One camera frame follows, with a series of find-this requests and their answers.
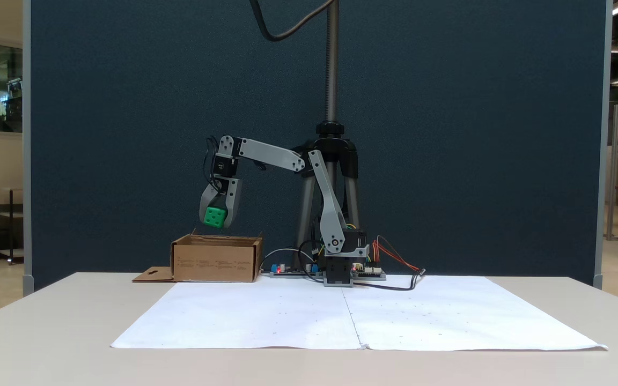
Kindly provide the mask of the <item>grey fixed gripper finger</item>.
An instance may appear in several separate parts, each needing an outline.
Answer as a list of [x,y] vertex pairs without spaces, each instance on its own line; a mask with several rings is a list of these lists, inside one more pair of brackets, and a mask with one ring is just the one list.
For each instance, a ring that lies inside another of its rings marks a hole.
[[200,200],[200,221],[206,226],[222,225],[222,207],[219,203],[220,196],[214,196],[207,187]]

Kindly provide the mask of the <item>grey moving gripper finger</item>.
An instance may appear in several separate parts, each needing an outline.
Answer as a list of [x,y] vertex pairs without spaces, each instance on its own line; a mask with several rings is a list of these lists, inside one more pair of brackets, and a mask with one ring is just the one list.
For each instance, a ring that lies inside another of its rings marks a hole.
[[239,193],[228,193],[225,200],[226,218],[225,228],[230,228],[237,217],[238,208],[240,207]]

